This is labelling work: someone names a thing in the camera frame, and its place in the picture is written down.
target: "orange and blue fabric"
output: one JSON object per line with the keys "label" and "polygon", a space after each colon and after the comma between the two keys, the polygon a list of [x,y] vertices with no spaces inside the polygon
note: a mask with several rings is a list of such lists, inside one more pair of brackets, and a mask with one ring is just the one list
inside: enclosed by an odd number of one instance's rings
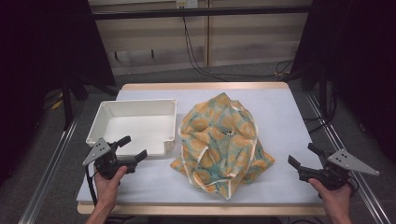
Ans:
{"label": "orange and blue fabric", "polygon": [[179,135],[182,149],[171,167],[196,188],[225,199],[275,162],[264,151],[250,112],[225,93],[195,105],[180,123]]}

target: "finger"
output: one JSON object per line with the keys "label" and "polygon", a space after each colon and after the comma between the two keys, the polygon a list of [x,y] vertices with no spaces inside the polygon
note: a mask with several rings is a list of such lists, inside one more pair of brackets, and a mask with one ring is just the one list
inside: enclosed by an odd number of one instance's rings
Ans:
{"label": "finger", "polygon": [[322,196],[328,192],[328,190],[320,183],[320,181],[310,178],[308,182],[312,185],[312,187]]}
{"label": "finger", "polygon": [[126,166],[121,166],[120,169],[116,172],[116,174],[114,175],[114,177],[111,179],[111,182],[117,183],[117,185],[119,184],[120,180],[124,177],[124,175],[126,174],[127,171],[127,167]]}

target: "gray carpet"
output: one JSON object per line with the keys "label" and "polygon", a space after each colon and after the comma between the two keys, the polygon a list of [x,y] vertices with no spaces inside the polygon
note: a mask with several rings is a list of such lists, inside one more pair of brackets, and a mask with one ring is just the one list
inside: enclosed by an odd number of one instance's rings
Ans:
{"label": "gray carpet", "polygon": [[[220,76],[224,81],[277,81],[272,76],[276,63],[259,63],[233,65],[211,68],[211,73],[243,74],[243,76]],[[118,88],[125,83],[149,82],[208,82],[221,81],[210,74],[200,75],[193,69],[157,72],[116,77]],[[301,91],[299,81],[292,81],[290,89],[296,100],[303,118],[315,116],[306,94]],[[85,144],[86,136],[91,128],[97,108],[102,101],[114,100],[115,97],[87,87],[91,93],[83,106],[83,112],[78,120],[77,128],[67,146],[66,152],[52,180],[49,191],[36,217],[35,223],[83,223],[87,216],[77,211],[77,194],[82,183],[84,170],[81,162],[89,147]],[[79,102],[74,100],[73,107]],[[373,166],[381,175],[378,177],[365,175],[365,179],[385,209],[390,222],[396,221],[396,165],[384,156],[375,139],[368,133],[363,133],[359,120],[342,99],[332,121],[334,129],[339,133],[347,150]],[[35,136],[21,158],[21,162],[13,176],[0,188],[0,223],[18,223],[28,204],[41,176],[49,164],[53,150],[63,134],[64,112],[62,106],[56,110],[46,110]],[[317,121],[307,123],[307,129],[318,126]],[[318,147],[332,149],[332,144],[323,130],[311,134],[314,144]],[[354,223],[375,223],[361,196],[357,194],[352,199],[351,217]],[[290,223],[299,217],[282,217],[283,223]],[[146,217],[136,217],[128,223],[147,223]]]}

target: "table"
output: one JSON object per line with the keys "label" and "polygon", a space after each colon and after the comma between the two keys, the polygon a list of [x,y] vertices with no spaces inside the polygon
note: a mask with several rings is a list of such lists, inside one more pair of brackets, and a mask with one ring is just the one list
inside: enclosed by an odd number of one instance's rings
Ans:
{"label": "table", "polygon": [[[178,120],[181,120],[183,115],[188,112],[188,108],[191,108],[191,105],[200,103],[200,101],[191,102],[186,99],[192,99],[191,97],[194,96],[198,100],[200,97],[207,97],[208,94],[214,96],[213,93],[217,91],[226,91],[233,100],[237,96],[241,98],[242,105],[252,113],[259,126],[261,132],[259,138],[264,148],[276,158],[274,167],[262,174],[256,180],[258,183],[255,182],[248,187],[240,187],[231,200],[225,201],[216,195],[195,189],[188,184],[186,178],[183,178],[182,175],[170,168],[170,172],[163,169],[163,174],[161,175],[152,174],[150,178],[145,177],[145,171],[155,168],[158,164],[168,163],[175,158],[179,151],[178,147],[175,147],[162,160],[142,161],[142,164],[139,163],[136,173],[127,175],[122,179],[123,184],[119,188],[118,204],[113,213],[139,216],[325,215],[317,193],[308,184],[298,180],[295,170],[287,164],[287,154],[283,151],[284,148],[290,148],[286,153],[291,153],[302,164],[310,167],[314,166],[313,168],[319,168],[318,166],[320,166],[316,155],[306,149],[307,143],[310,142],[310,137],[286,83],[127,84],[120,91],[117,100],[177,96],[177,117]],[[260,107],[260,105],[263,105],[261,103],[263,100],[268,102],[266,104],[270,106]],[[262,110],[262,113],[267,116],[259,116],[260,113],[258,113],[257,109]],[[276,125],[276,129],[266,128],[272,125]],[[188,194],[188,197],[180,199],[167,197],[167,195],[172,195],[175,191],[167,188],[159,190],[158,186],[149,185],[149,183],[152,183],[149,182],[151,178],[157,179],[162,183],[168,177],[172,177],[172,183],[178,185],[177,193]],[[129,184],[134,185],[134,192],[129,191]],[[263,187],[268,189],[269,192],[263,191]],[[88,188],[83,184],[78,194],[78,211],[81,214],[90,214],[93,210],[92,202],[87,200],[87,190]],[[252,197],[251,191],[255,191],[259,196]],[[276,193],[276,197],[268,197],[268,194],[274,193]]]}

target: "plastic tray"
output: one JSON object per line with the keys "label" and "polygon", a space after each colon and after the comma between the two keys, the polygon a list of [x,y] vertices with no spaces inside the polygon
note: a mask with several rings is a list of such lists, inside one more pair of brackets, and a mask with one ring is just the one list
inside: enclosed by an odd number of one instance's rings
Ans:
{"label": "plastic tray", "polygon": [[117,156],[131,157],[146,149],[149,156],[163,156],[175,145],[177,101],[105,101],[99,106],[87,137],[93,147],[103,137],[108,143],[126,135],[131,142],[117,149]]}

